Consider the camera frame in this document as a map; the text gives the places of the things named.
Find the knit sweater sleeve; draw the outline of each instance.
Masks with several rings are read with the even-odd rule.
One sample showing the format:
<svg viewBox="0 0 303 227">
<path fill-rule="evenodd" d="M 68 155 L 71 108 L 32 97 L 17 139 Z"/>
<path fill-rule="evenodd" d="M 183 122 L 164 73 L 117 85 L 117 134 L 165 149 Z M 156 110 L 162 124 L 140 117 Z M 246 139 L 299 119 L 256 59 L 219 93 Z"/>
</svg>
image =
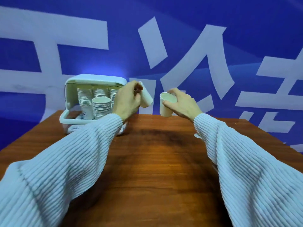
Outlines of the knit sweater sleeve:
<svg viewBox="0 0 303 227">
<path fill-rule="evenodd" d="M 303 174 L 207 114 L 194 120 L 236 227 L 303 226 Z"/>
<path fill-rule="evenodd" d="M 58 226 L 71 200 L 100 176 L 121 126 L 118 115 L 106 115 L 33 159 L 10 164 L 0 181 L 0 226 Z"/>
</svg>

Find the hand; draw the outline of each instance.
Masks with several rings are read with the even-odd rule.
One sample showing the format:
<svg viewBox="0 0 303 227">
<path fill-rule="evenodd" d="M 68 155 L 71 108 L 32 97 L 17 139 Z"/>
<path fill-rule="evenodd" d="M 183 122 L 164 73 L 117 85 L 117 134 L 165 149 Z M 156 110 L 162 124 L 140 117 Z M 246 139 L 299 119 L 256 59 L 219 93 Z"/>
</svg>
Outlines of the hand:
<svg viewBox="0 0 303 227">
<path fill-rule="evenodd" d="M 194 122 L 196 116 L 202 113 L 195 99 L 191 98 L 190 95 L 185 94 L 178 88 L 170 89 L 168 92 L 174 93 L 176 95 L 177 102 L 171 103 L 165 100 L 163 101 L 163 105 L 175 112 L 178 116 L 189 119 L 191 122 Z"/>
<path fill-rule="evenodd" d="M 123 123 L 136 113 L 140 107 L 143 87 L 138 81 L 132 81 L 121 87 L 114 100 L 113 113 L 120 116 Z"/>
</svg>

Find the wood grain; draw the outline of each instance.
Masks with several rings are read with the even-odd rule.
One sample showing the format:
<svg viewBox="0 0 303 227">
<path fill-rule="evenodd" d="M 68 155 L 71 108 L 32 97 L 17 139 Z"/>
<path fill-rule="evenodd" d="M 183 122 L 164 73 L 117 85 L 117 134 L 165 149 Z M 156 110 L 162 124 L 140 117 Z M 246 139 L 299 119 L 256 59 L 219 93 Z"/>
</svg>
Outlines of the wood grain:
<svg viewBox="0 0 303 227">
<path fill-rule="evenodd" d="M 61 111 L 0 152 L 7 166 L 63 138 Z M 278 160 L 303 172 L 303 156 L 244 119 L 221 119 Z M 173 116 L 135 115 L 114 138 L 97 183 L 70 205 L 61 226 L 231 226 L 218 175 L 193 125 Z"/>
</svg>

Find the blue backdrop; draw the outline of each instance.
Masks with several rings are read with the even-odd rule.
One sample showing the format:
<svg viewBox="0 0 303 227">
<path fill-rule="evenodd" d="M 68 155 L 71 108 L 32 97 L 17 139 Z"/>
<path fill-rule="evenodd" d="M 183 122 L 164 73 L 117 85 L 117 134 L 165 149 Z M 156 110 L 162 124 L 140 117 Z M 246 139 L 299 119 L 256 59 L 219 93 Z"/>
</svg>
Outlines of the blue backdrop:
<svg viewBox="0 0 303 227">
<path fill-rule="evenodd" d="M 160 78 L 184 57 L 207 24 L 226 27 L 225 59 L 235 84 L 220 99 L 206 56 L 179 89 L 197 102 L 211 94 L 214 109 L 208 114 L 212 116 L 239 118 L 243 111 L 249 111 L 254 113 L 249 121 L 259 126 L 266 112 L 278 112 L 276 121 L 295 124 L 288 133 L 271 134 L 287 145 L 303 143 L 302 110 L 235 106 L 241 91 L 275 94 L 280 88 L 284 78 L 256 73 L 265 56 L 297 59 L 303 48 L 301 0 L 0 0 L 0 5 L 106 21 L 108 50 L 58 43 L 62 75 L 90 73 L 156 80 L 153 114 L 159 114 Z M 167 57 L 150 68 L 138 29 L 153 17 Z M 33 41 L 0 34 L 0 48 L 0 69 L 43 75 Z M 289 95 L 303 96 L 301 77 Z M 2 149 L 40 122 L 46 99 L 40 93 L 0 91 Z"/>
</svg>

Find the left hand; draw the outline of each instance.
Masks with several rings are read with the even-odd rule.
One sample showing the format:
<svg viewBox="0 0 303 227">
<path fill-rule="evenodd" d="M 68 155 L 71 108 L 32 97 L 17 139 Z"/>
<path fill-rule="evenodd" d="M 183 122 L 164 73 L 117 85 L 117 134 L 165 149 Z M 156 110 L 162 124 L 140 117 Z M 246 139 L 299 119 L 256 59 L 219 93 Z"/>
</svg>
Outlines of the left hand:
<svg viewBox="0 0 303 227">
<path fill-rule="evenodd" d="M 113 113 L 120 116 L 123 123 L 136 113 L 141 103 L 143 87 L 138 81 L 132 81 L 121 87 L 114 100 Z"/>
</svg>

